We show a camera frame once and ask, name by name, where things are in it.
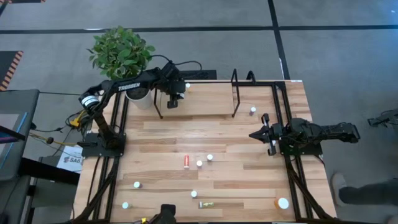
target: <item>white flower pot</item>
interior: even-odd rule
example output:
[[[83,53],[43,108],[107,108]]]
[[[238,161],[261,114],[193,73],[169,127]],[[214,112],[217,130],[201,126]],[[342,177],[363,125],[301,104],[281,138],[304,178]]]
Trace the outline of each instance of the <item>white flower pot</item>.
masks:
[[[134,100],[134,99],[128,97],[126,91],[124,92],[124,94],[127,98],[129,98],[130,101],[132,101],[141,110],[146,110],[146,109],[150,108],[150,106],[152,106],[152,104],[154,103],[150,91],[148,91],[146,96],[144,96],[143,98],[141,98],[139,100]]]

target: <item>potted plant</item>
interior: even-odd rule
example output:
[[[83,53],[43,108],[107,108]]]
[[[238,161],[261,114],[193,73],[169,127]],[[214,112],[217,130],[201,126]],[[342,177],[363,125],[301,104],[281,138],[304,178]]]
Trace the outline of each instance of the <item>potted plant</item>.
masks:
[[[90,61],[93,62],[93,68],[102,69],[101,75],[106,75],[111,80],[138,76],[151,60],[150,52],[155,50],[131,29],[126,30],[121,26],[94,38],[94,47],[87,49],[92,53]],[[152,97],[147,88],[135,88],[125,94],[142,110],[152,105]]]

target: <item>green leaves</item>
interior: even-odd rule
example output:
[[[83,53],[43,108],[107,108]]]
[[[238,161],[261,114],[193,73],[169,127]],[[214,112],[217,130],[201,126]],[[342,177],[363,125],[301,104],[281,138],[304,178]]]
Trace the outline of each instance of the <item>green leaves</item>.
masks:
[[[150,53],[155,50],[131,29],[121,26],[96,35],[94,39],[93,48],[87,49],[92,54],[89,60],[93,68],[102,69],[101,74],[112,80],[135,77],[147,67],[152,59]]]

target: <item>wooden tabletop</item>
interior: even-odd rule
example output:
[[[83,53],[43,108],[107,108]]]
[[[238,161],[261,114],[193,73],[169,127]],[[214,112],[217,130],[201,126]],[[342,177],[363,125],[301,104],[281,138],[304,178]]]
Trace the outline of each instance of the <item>wooden tabletop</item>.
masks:
[[[286,81],[286,87],[293,118],[311,121],[303,83]],[[269,113],[271,124],[277,122],[271,87],[240,87],[239,91],[241,105],[235,118],[208,115],[159,119],[154,107],[141,111],[129,104],[127,145],[119,165],[112,222],[151,218],[160,212],[163,203],[177,206],[178,222],[294,220],[284,158],[280,154],[268,156],[267,144],[248,137],[261,128],[263,113]],[[235,88],[233,94],[236,104]],[[279,101],[284,111],[281,93]],[[249,115],[252,106],[257,108],[254,116]],[[113,100],[104,111],[108,122],[112,107]],[[213,162],[206,161],[207,154],[213,155]],[[185,155],[189,155],[189,169],[183,167]],[[200,169],[196,166],[197,160],[203,161]],[[309,191],[323,209],[335,217],[323,165],[313,156],[302,156],[302,160]],[[74,203],[76,214],[86,206],[95,162],[96,158],[84,161]],[[92,195],[98,186],[102,162],[99,164]],[[142,188],[135,189],[135,181],[141,182]],[[197,198],[191,197],[192,190],[198,192]],[[297,192],[305,217],[303,199],[298,189]],[[104,216],[107,194],[99,217]],[[289,209],[275,208],[274,200],[279,197],[288,199]],[[123,209],[123,202],[132,207]],[[215,206],[200,209],[199,202],[214,202]]]

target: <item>gray floor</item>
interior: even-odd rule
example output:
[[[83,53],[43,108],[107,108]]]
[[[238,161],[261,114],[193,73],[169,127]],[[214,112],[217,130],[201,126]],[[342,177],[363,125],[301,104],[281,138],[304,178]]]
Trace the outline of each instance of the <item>gray floor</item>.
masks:
[[[353,26],[398,24],[393,0],[275,0],[280,26]],[[0,30],[92,29],[125,27],[270,26],[267,1],[215,0],[167,3],[158,0],[47,0],[43,4],[8,5]],[[91,69],[88,52],[93,34],[0,35],[0,50],[22,50],[24,56],[10,89],[38,88],[57,93],[81,93],[103,77]],[[141,36],[176,62],[198,60],[204,69],[217,69],[228,78],[234,68],[244,78],[282,79],[273,31],[153,32]],[[323,143],[328,177],[342,172],[359,187],[397,177],[398,139],[391,128],[372,128],[366,119],[397,107],[398,30],[281,31],[291,79],[303,80],[313,120],[357,125],[358,144]],[[151,66],[163,65],[161,59]],[[195,69],[188,65],[186,69]],[[63,126],[79,110],[77,96],[41,95],[34,121],[42,129]],[[67,132],[54,134],[63,139]],[[67,141],[77,141],[72,133]],[[38,158],[54,149],[30,141],[26,156]],[[37,212],[67,217],[69,206]],[[384,223],[398,208],[354,206],[336,208],[344,220]]]

